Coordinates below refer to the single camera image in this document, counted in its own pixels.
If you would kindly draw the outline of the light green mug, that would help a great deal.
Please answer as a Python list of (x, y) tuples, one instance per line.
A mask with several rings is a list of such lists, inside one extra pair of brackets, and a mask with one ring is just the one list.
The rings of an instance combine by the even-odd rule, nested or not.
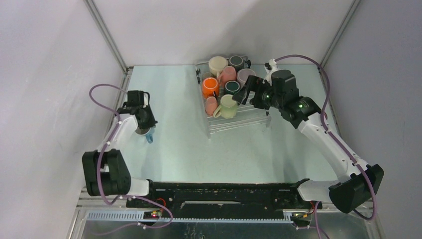
[(213, 112), (212, 116), (214, 118), (222, 117), (224, 119), (231, 119), (235, 117), (237, 113), (237, 107), (237, 102), (232, 99), (232, 95), (223, 95), (220, 99), (219, 106)]

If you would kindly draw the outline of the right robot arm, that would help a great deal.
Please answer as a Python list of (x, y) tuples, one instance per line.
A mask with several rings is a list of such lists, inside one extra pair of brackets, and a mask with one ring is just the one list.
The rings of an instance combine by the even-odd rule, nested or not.
[(277, 109), (284, 120), (319, 149), (337, 176), (334, 181), (298, 182), (297, 190), (289, 195), (292, 206), (302, 208), (309, 201), (331, 202), (348, 214), (376, 195), (384, 176), (382, 167), (369, 165), (329, 128), (314, 100), (300, 95), (291, 71), (273, 72), (270, 82), (251, 75), (232, 98), (244, 105), (250, 92), (254, 92), (249, 100), (251, 105), (257, 109)]

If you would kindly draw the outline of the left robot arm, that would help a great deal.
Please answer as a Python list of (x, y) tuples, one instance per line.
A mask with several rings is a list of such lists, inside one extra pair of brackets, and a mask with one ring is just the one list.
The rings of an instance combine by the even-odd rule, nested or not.
[(157, 193), (149, 189), (148, 180), (131, 177), (122, 151), (135, 133), (152, 144), (157, 121), (149, 105), (123, 104), (117, 113), (118, 115), (113, 119), (114, 127), (109, 130), (98, 148), (85, 152), (82, 156), (87, 192), (90, 196), (101, 195), (97, 177), (99, 174), (105, 196), (138, 196), (138, 201), (143, 206), (152, 207), (157, 202)]

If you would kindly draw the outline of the light blue mug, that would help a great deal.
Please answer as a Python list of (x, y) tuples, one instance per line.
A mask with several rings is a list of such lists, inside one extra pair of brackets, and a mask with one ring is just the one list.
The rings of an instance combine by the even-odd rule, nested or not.
[(153, 134), (155, 132), (155, 127), (151, 127), (151, 128), (147, 128), (147, 129), (137, 128), (135, 132), (138, 135), (145, 137), (149, 144), (153, 143)]

